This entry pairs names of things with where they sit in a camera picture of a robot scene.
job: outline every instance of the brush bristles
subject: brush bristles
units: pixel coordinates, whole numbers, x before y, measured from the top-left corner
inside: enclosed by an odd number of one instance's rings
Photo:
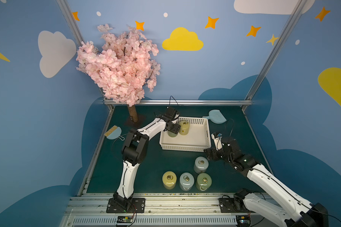
[[[117,126],[112,126],[111,129],[105,133],[105,137],[108,137],[113,131],[115,131],[115,129],[117,129]]]

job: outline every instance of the brush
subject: brush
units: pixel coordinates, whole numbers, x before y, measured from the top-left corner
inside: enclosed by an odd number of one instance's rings
[[[121,140],[124,140],[125,138],[123,138],[121,135],[121,128],[117,127],[116,125],[112,126],[106,133],[105,136],[108,139],[116,139],[118,137],[120,137]]]

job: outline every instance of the green jar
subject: green jar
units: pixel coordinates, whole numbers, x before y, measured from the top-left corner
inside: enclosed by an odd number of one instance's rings
[[[201,173],[197,177],[196,188],[200,191],[206,191],[212,184],[212,179],[207,173]]]

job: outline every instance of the orange star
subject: orange star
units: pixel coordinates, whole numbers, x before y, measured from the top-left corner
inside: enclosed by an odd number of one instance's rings
[[[208,17],[208,23],[205,26],[205,28],[213,28],[213,29],[215,29],[215,24],[216,24],[217,20],[218,20],[218,18],[212,19],[211,17]]]
[[[319,19],[320,21],[323,20],[323,18],[329,13],[331,10],[325,10],[325,7],[322,8],[320,14],[318,14],[315,19]]]
[[[73,14],[73,17],[74,17],[75,20],[80,21],[80,20],[78,19],[78,12],[72,12],[72,14]]]
[[[135,23],[136,23],[136,29],[139,29],[139,30],[143,30],[143,31],[144,31],[143,26],[144,26],[144,23],[145,23],[145,22],[139,23],[138,21],[135,21]]]
[[[254,26],[251,26],[250,32],[246,36],[256,36],[256,33],[259,31],[261,27],[255,28]]]

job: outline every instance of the dark blue cloud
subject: dark blue cloud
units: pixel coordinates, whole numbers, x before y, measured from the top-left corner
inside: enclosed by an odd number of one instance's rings
[[[199,100],[244,100],[257,75],[252,75],[235,84],[231,89],[212,88],[204,91]]]
[[[321,203],[329,214],[341,220],[341,175],[308,153],[276,149],[272,134],[263,125],[271,103],[272,90],[265,78],[253,97],[253,105],[246,109],[246,115],[274,175],[310,202]],[[341,226],[331,217],[329,223],[331,227]]]
[[[0,227],[59,226],[69,198],[77,195],[81,186],[108,113],[102,97],[88,109],[82,130],[82,168],[74,175],[70,185],[44,188],[20,199],[0,213]]]

